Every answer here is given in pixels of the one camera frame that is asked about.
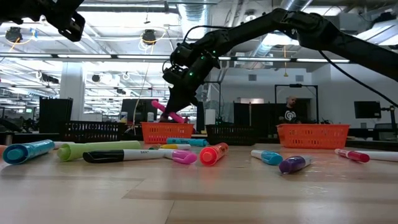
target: black basket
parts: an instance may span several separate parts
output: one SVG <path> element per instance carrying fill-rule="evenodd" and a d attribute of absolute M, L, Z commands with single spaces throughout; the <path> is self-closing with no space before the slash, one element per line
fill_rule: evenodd
<path fill-rule="evenodd" d="M 61 137 L 62 141 L 75 143 L 120 141 L 125 130 L 124 123 L 68 121 Z"/>
<path fill-rule="evenodd" d="M 252 146 L 257 142 L 253 127 L 206 125 L 206 131 L 211 145 L 225 142 L 230 146 Z"/>

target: orange basket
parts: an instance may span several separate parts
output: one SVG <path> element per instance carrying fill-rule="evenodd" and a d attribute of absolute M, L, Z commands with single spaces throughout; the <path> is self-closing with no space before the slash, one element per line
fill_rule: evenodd
<path fill-rule="evenodd" d="M 167 138 L 191 138 L 193 124 L 141 122 L 146 144 L 166 144 Z"/>
<path fill-rule="evenodd" d="M 280 124 L 282 146 L 299 149 L 342 149 L 346 145 L 348 124 Z"/>

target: desk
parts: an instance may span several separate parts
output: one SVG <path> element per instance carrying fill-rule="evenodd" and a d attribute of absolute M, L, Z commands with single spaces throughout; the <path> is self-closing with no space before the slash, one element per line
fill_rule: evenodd
<path fill-rule="evenodd" d="M 250 156 L 311 154 L 293 175 Z M 168 159 L 89 164 L 55 153 L 19 166 L 0 163 L 2 223 L 397 223 L 398 163 L 360 164 L 330 150 L 276 144 L 230 147 L 213 167 Z"/>

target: purple marker cap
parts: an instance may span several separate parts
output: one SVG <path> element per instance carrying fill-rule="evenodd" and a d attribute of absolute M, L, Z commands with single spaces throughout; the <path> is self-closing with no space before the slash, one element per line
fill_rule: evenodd
<path fill-rule="evenodd" d="M 279 164 L 279 170 L 283 174 L 290 174 L 296 172 L 304 167 L 310 165 L 312 157 L 310 156 L 292 156 Z"/>

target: plastic basket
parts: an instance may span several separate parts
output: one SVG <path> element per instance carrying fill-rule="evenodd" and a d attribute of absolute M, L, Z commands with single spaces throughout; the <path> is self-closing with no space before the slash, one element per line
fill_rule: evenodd
<path fill-rule="evenodd" d="M 193 124 L 141 122 L 146 144 L 166 144 L 167 138 L 191 138 Z"/>
<path fill-rule="evenodd" d="M 257 142 L 253 127 L 206 125 L 207 139 L 211 145 L 225 142 L 230 146 L 252 146 Z"/>
<path fill-rule="evenodd" d="M 280 124 L 277 126 L 281 145 L 300 149 L 344 148 L 348 124 Z"/>
<path fill-rule="evenodd" d="M 120 141 L 126 130 L 124 123 L 68 121 L 61 132 L 62 141 L 75 143 Z"/>

